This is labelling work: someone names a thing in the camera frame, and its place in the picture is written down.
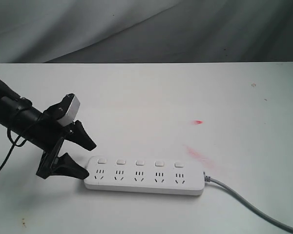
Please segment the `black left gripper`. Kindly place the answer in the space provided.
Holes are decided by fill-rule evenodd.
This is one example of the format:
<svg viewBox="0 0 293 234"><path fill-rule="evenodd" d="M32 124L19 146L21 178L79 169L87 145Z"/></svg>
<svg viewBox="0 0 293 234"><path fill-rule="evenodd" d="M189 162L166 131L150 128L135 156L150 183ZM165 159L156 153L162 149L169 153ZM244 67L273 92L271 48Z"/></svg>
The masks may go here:
<svg viewBox="0 0 293 234"><path fill-rule="evenodd" d="M97 147L81 121L61 126L56 120L39 111L24 111L21 120L21 135L43 150L36 172L38 177L46 179L50 176L67 176L84 180L89 176L89 172L76 163L68 153L59 157L65 139L86 150Z"/></svg>

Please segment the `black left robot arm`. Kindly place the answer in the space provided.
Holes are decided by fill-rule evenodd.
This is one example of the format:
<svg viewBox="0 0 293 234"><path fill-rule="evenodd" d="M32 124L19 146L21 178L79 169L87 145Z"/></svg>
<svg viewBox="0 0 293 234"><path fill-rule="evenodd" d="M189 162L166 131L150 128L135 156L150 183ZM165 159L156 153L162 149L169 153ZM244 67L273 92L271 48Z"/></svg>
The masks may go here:
<svg viewBox="0 0 293 234"><path fill-rule="evenodd" d="M75 119L79 107L80 101L71 93L40 112L30 100L21 97L0 80L0 124L7 129L11 150L28 141L42 149L36 175L43 179L68 176L84 180L89 176L89 172L68 153L59 156L65 140L88 151L96 148L82 123Z"/></svg>

